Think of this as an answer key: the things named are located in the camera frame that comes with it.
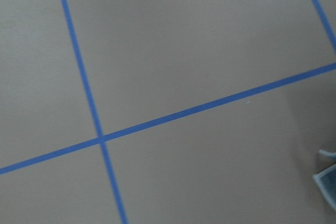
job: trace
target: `blue grid line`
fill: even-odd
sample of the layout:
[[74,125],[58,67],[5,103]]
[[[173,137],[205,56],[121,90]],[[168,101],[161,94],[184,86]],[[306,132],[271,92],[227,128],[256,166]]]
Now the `blue grid line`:
[[44,154],[38,157],[34,157],[34,158],[31,158],[31,159],[28,159],[28,160],[25,160],[25,161],[22,161],[22,162],[13,164],[13,165],[9,165],[9,166],[0,168],[0,175],[4,173],[9,173],[14,170],[18,170],[18,169],[21,169],[21,168],[24,168],[30,165],[40,163],[40,162],[52,159],[54,157],[62,156],[62,155],[65,155],[71,152],[75,152],[75,151],[99,144],[101,139],[103,139],[104,142],[109,141],[109,140],[114,140],[114,139],[129,135],[129,134],[132,134],[138,131],[146,130],[151,127],[158,126],[160,124],[164,124],[167,122],[174,121],[176,119],[183,118],[188,115],[192,115],[192,114],[195,114],[201,111],[209,110],[217,106],[221,106],[227,103],[238,101],[238,100],[251,97],[256,94],[264,93],[264,92],[267,92],[273,89],[281,88],[283,86],[286,86],[286,85],[289,85],[295,82],[299,82],[299,81],[302,81],[308,78],[312,78],[320,74],[331,72],[333,70],[336,70],[336,63],[332,63],[332,64],[329,64],[329,65],[326,65],[320,68],[315,68],[313,70],[303,72],[295,76],[291,76],[291,77],[287,77],[287,78],[284,78],[278,81],[274,81],[274,82],[271,82],[271,83],[268,83],[268,84],[265,84],[265,85],[262,85],[256,88],[252,88],[252,89],[240,92],[240,93],[232,94],[227,97],[223,97],[215,101],[207,102],[207,103],[204,103],[204,104],[201,104],[201,105],[198,105],[198,106],[195,106],[195,107],[192,107],[192,108],[180,111],[180,112],[176,112],[176,113],[166,115],[166,116],[154,119],[154,120],[150,120],[145,123],[137,124],[135,126],[107,134],[100,138],[94,138],[91,140],[87,140],[85,142],[81,142],[81,143],[78,143],[78,144],[75,144],[75,145],[54,151],[54,152],[50,152],[50,153],[47,153],[47,154]]
[[336,53],[336,38],[335,38],[335,35],[334,35],[334,32],[329,24],[329,21],[327,19],[327,16],[322,8],[322,5],[320,3],[319,0],[311,0],[313,2],[313,5],[316,9],[316,12],[318,13],[319,17],[320,17],[320,20],[324,26],[324,29],[326,30],[325,32],[327,33],[328,35],[328,38],[330,40],[330,43],[334,49],[334,52]]
[[126,217],[126,213],[125,213],[125,209],[122,203],[122,199],[121,199],[121,195],[118,189],[118,183],[117,183],[117,179],[115,177],[114,171],[113,171],[113,166],[111,163],[111,158],[106,146],[105,141],[103,140],[103,132],[101,129],[101,124],[99,121],[99,116],[98,116],[98,112],[96,109],[96,105],[95,105],[95,101],[93,99],[93,95],[90,89],[90,85],[89,85],[89,80],[87,78],[87,74],[85,71],[85,66],[84,66],[84,62],[81,56],[81,52],[80,52],[80,48],[78,45],[78,41],[77,41],[77,36],[76,36],[76,32],[75,32],[75,28],[74,25],[72,23],[72,18],[71,18],[71,13],[70,13],[70,9],[68,6],[68,2],[67,0],[61,0],[62,2],[62,6],[63,6],[63,10],[64,10],[64,16],[68,25],[68,30],[69,30],[69,35],[71,38],[71,42],[72,42],[72,47],[74,49],[74,53],[76,56],[76,60],[77,60],[77,65],[78,65],[78,69],[80,72],[80,76],[82,79],[82,83],[84,86],[84,90],[85,90],[85,94],[88,100],[88,104],[90,107],[90,112],[91,112],[91,116],[92,116],[92,120],[94,123],[94,126],[96,128],[96,133],[97,133],[97,140],[99,141],[100,144],[100,148],[101,148],[101,152],[102,152],[102,156],[105,162],[105,166],[106,166],[106,170],[109,176],[109,181],[110,181],[110,185],[111,185],[111,189],[113,191],[114,194],[114,199],[115,199],[115,203],[117,204],[117,208],[118,208],[118,212],[121,218],[121,222],[123,224],[128,224],[127,221],[127,217]]

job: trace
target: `blue line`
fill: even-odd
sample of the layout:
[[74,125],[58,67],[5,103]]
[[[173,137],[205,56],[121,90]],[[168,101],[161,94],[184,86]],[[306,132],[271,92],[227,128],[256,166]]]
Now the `blue line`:
[[40,163],[42,161],[46,161],[54,157],[62,156],[62,155],[75,152],[75,151],[78,151],[78,150],[81,150],[81,149],[84,149],[84,148],[87,148],[87,147],[90,147],[96,144],[100,144],[101,142],[113,140],[113,139],[123,137],[123,136],[129,135],[129,134],[132,134],[138,131],[142,131],[142,130],[145,130],[145,129],[148,129],[148,128],[151,128],[151,127],[163,124],[163,123],[171,122],[171,121],[174,121],[179,118],[183,118],[188,115],[192,115],[192,114],[195,114],[201,111],[209,110],[209,109],[215,108],[223,104],[238,101],[238,100],[251,97],[253,95],[260,94],[266,91],[270,91],[276,88],[281,88],[283,86],[286,86],[286,85],[289,85],[289,84],[292,84],[298,81],[302,81],[302,80],[305,80],[305,79],[308,79],[314,76],[318,76],[320,74],[327,73],[333,70],[336,70],[336,63],[332,63],[332,64],[329,64],[329,65],[326,65],[320,68],[316,68],[316,69],[313,69],[313,70],[310,70],[304,73],[297,74],[295,76],[291,76],[291,77],[284,78],[284,79],[281,79],[275,82],[271,82],[266,85],[262,85],[262,86],[259,86],[253,89],[249,89],[249,90],[237,93],[237,94],[229,95],[228,97],[224,97],[224,98],[221,98],[221,99],[218,99],[212,102],[207,102],[207,103],[204,103],[204,104],[201,104],[201,105],[198,105],[198,106],[195,106],[195,107],[192,107],[192,108],[180,111],[180,112],[166,115],[161,118],[157,118],[157,119],[145,122],[145,123],[141,123],[141,124],[126,128],[124,130],[116,131],[116,132],[103,136],[102,139],[94,138],[94,139],[91,139],[91,140],[88,140],[88,141],[85,141],[85,142],[82,142],[76,145],[72,145],[67,148],[63,148],[63,149],[60,149],[60,150],[57,150],[57,151],[54,151],[48,154],[44,154],[42,156],[34,157],[26,161],[22,161],[22,162],[13,164],[13,165],[9,165],[9,166],[0,168],[0,175],[24,168],[29,165]]
[[111,189],[112,189],[113,194],[114,194],[115,202],[116,202],[117,207],[118,207],[118,211],[119,211],[121,221],[122,221],[123,224],[128,224],[125,209],[124,209],[124,206],[123,206],[123,203],[122,203],[122,200],[121,200],[121,196],[120,196],[120,193],[119,193],[119,189],[118,189],[117,179],[115,178],[115,174],[113,172],[113,168],[112,168],[112,164],[111,164],[111,158],[110,158],[109,152],[107,150],[106,143],[103,141],[103,138],[102,138],[103,137],[103,132],[102,132],[101,124],[100,124],[100,121],[99,121],[98,112],[97,112],[97,109],[96,109],[96,106],[95,106],[95,101],[93,99],[93,95],[92,95],[92,92],[91,92],[91,89],[90,89],[89,80],[87,78],[87,74],[86,74],[86,71],[85,71],[84,62],[83,62],[81,52],[80,52],[80,49],[79,49],[79,45],[78,45],[78,41],[77,41],[77,37],[76,37],[76,32],[75,32],[74,25],[72,23],[71,13],[70,13],[70,9],[69,9],[69,6],[68,6],[68,2],[67,2],[67,0],[61,0],[61,2],[62,2],[63,10],[64,10],[65,19],[66,19],[67,25],[68,25],[69,35],[71,37],[72,46],[74,48],[78,69],[79,69],[79,72],[80,72],[80,76],[81,76],[82,83],[83,83],[83,86],[84,86],[85,94],[86,94],[88,104],[89,104],[89,107],[90,107],[93,123],[94,123],[94,126],[96,128],[97,135],[98,135],[102,156],[103,156],[105,166],[106,166],[106,169],[107,169],[107,173],[108,173],[108,176],[109,176]]
[[330,40],[330,43],[336,53],[336,38],[335,38],[335,35],[334,35],[334,32],[329,24],[329,21],[327,19],[327,16],[325,15],[325,12],[322,8],[322,5],[320,3],[319,0],[311,0],[315,6],[315,9],[321,19],[321,22],[324,26],[324,29],[326,30],[325,32],[327,33],[328,37],[329,37],[329,40]]

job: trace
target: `gray floor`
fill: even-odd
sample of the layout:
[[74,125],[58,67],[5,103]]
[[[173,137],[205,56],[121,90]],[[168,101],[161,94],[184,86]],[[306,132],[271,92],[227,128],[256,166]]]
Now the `gray floor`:
[[[320,0],[336,29],[335,0]],[[311,0],[68,0],[104,133],[335,62]],[[96,137],[60,0],[0,0],[1,167]],[[129,223],[332,223],[330,72],[108,142]],[[0,177],[1,223],[120,223],[98,146]]]

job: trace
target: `blue stripe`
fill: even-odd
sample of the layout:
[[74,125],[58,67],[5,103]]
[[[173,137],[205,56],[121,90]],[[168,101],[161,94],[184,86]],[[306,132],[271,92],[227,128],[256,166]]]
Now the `blue stripe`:
[[72,145],[70,147],[61,149],[61,150],[57,150],[57,151],[54,151],[54,152],[51,152],[51,153],[48,153],[48,154],[44,154],[42,156],[38,156],[38,157],[35,157],[35,158],[28,159],[28,160],[23,161],[23,162],[19,162],[19,163],[13,164],[13,165],[3,167],[3,168],[0,169],[0,175],[4,174],[4,173],[12,172],[12,171],[17,170],[17,169],[21,169],[21,168],[29,166],[29,165],[34,165],[34,164],[40,163],[42,161],[46,161],[46,160],[52,159],[54,157],[62,156],[62,155],[65,155],[65,154],[68,154],[68,153],[71,153],[71,152],[78,151],[80,149],[84,149],[84,148],[99,144],[99,143],[101,143],[101,139],[103,139],[104,141],[113,140],[113,139],[123,137],[123,136],[129,135],[129,134],[132,134],[132,133],[135,133],[135,132],[138,132],[138,131],[142,131],[142,130],[145,130],[145,129],[148,129],[148,128],[151,128],[151,127],[163,124],[163,123],[174,121],[176,119],[183,118],[183,117],[188,116],[188,115],[192,115],[192,114],[195,114],[195,113],[198,113],[198,112],[201,112],[201,111],[212,109],[212,108],[215,108],[215,107],[223,105],[223,104],[238,101],[240,99],[251,97],[253,95],[260,94],[260,93],[263,93],[263,92],[266,92],[266,91],[270,91],[270,90],[273,90],[273,89],[276,89],[276,88],[281,88],[283,86],[286,86],[286,85],[289,85],[289,84],[292,84],[292,83],[295,83],[295,82],[298,82],[298,81],[302,81],[302,80],[305,80],[305,79],[308,79],[308,78],[311,78],[311,77],[314,77],[314,76],[318,76],[320,74],[327,73],[327,72],[333,71],[335,69],[336,69],[336,63],[333,63],[333,64],[329,64],[329,65],[326,65],[326,66],[323,66],[323,67],[320,67],[320,68],[316,68],[316,69],[313,69],[313,70],[310,70],[310,71],[307,71],[307,72],[304,72],[304,73],[297,74],[295,76],[284,78],[284,79],[281,79],[279,81],[271,82],[271,83],[268,83],[268,84],[263,85],[263,86],[259,86],[259,87],[253,88],[253,89],[249,89],[249,90],[237,93],[237,94],[229,95],[228,97],[224,97],[224,98],[212,101],[212,102],[207,102],[207,103],[201,104],[199,106],[195,106],[195,107],[192,107],[192,108],[180,111],[180,112],[176,112],[176,113],[173,113],[173,114],[170,114],[170,115],[163,116],[161,118],[157,118],[157,119],[145,122],[145,123],[141,123],[141,124],[126,128],[124,130],[120,130],[120,131],[116,131],[114,133],[107,134],[107,135],[103,136],[102,138],[94,138],[94,139],[91,139],[91,140],[88,140],[88,141],[85,141],[85,142],[82,142],[82,143],[79,143],[79,144]]
[[336,38],[335,38],[335,35],[334,35],[334,32],[329,24],[329,21],[327,19],[327,16],[325,15],[325,12],[322,8],[322,5],[320,4],[320,1],[319,0],[311,0],[313,2],[313,5],[315,6],[315,9],[321,19],[321,22],[324,26],[324,29],[326,30],[325,32],[327,33],[328,37],[329,37],[329,40],[330,40],[330,43],[336,53]]
[[70,9],[69,9],[69,6],[68,6],[68,2],[67,2],[67,0],[61,0],[61,2],[62,2],[63,10],[64,10],[65,19],[67,21],[72,46],[74,48],[78,69],[79,69],[79,72],[80,72],[80,76],[81,76],[82,83],[83,83],[83,86],[84,86],[85,94],[86,94],[88,104],[89,104],[89,107],[90,107],[91,116],[92,116],[93,123],[94,123],[94,126],[96,128],[97,135],[98,135],[98,139],[99,139],[99,143],[100,143],[100,147],[101,147],[101,151],[102,151],[102,156],[103,156],[105,166],[106,166],[106,169],[107,169],[107,173],[108,173],[108,176],[109,176],[109,179],[110,179],[111,189],[112,189],[113,194],[114,194],[115,202],[116,202],[117,207],[118,207],[118,211],[119,211],[121,221],[122,221],[123,224],[128,224],[125,209],[123,207],[123,203],[122,203],[122,200],[121,200],[121,197],[120,197],[117,180],[115,178],[115,174],[114,174],[113,169],[112,169],[111,158],[110,158],[109,152],[107,150],[106,144],[105,144],[105,142],[103,141],[103,138],[102,138],[103,137],[103,132],[102,132],[101,124],[100,124],[100,121],[99,121],[98,112],[97,112],[97,109],[96,109],[96,106],[95,106],[95,101],[93,99],[93,95],[92,95],[92,92],[91,92],[91,89],[90,89],[89,80],[87,78],[87,74],[86,74],[86,71],[85,71],[84,62],[83,62],[81,52],[80,52],[80,49],[79,49],[79,45],[78,45],[78,41],[77,41],[77,37],[76,37],[76,32],[75,32],[74,25],[72,23],[71,13],[70,13]]

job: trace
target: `floor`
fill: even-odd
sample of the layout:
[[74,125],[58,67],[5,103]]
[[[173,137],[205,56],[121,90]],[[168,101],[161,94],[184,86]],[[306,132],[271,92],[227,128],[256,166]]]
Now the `floor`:
[[335,0],[0,0],[1,223],[333,223]]

